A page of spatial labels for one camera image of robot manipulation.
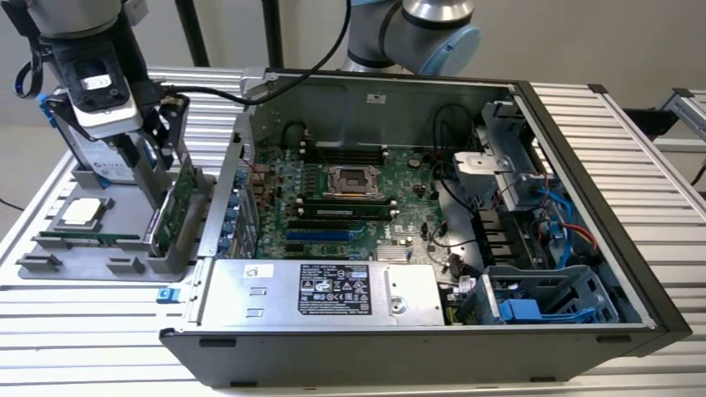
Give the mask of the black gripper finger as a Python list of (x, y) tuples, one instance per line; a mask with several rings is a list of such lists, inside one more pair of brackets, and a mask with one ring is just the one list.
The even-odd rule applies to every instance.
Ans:
[(183, 140), (187, 127), (190, 98), (182, 94), (171, 94), (164, 99), (164, 120), (168, 124), (168, 137), (164, 146), (166, 166), (175, 160), (182, 162), (182, 156), (189, 151)]
[(156, 109), (146, 108), (143, 110), (143, 132), (146, 135), (146, 141), (150, 143), (150, 147), (155, 153), (156, 163), (160, 166), (166, 166), (162, 153), (162, 129), (163, 124)]

